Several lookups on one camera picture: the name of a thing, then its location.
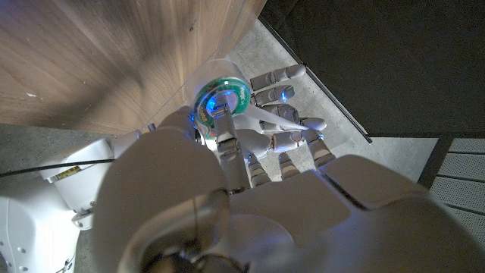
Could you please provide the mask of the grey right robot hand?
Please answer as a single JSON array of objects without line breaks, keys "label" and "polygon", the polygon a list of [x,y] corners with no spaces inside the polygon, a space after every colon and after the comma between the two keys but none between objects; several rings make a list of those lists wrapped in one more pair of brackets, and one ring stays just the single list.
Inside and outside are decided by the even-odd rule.
[{"label": "grey right robot hand", "polygon": [[250,80],[250,105],[289,123],[285,125],[279,121],[252,117],[246,112],[235,116],[233,121],[237,137],[247,152],[252,152],[257,158],[264,158],[271,152],[294,150],[305,143],[302,136],[303,127],[316,131],[322,131],[327,127],[324,119],[302,117],[298,110],[288,103],[295,95],[295,89],[294,86],[282,82],[301,77],[306,72],[305,65],[295,64]]}]

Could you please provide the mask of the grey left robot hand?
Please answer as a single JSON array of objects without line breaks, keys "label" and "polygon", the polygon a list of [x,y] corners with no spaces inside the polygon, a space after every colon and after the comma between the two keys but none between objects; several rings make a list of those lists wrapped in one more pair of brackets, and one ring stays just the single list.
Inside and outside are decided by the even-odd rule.
[{"label": "grey left robot hand", "polygon": [[188,107],[108,169],[92,253],[98,272],[482,272],[484,248],[422,186],[366,158],[333,156],[273,182],[256,161],[224,171]]}]

